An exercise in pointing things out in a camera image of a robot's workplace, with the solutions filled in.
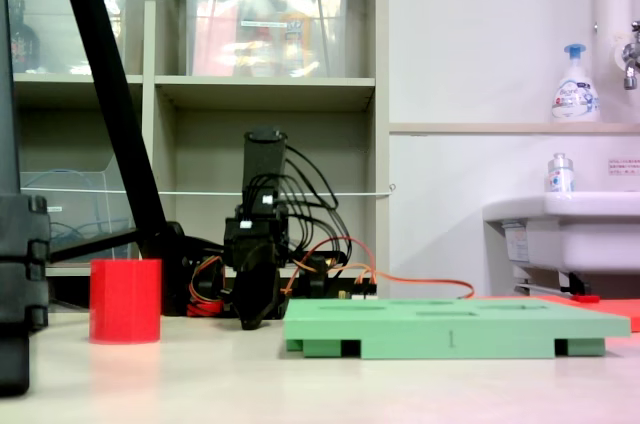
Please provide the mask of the black wide gripper finger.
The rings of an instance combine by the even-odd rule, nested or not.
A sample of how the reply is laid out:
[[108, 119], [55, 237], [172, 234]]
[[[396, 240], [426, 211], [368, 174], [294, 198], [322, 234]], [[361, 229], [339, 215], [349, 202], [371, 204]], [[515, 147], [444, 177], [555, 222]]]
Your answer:
[[278, 303], [279, 269], [273, 243], [234, 248], [233, 307], [243, 330], [257, 329]]

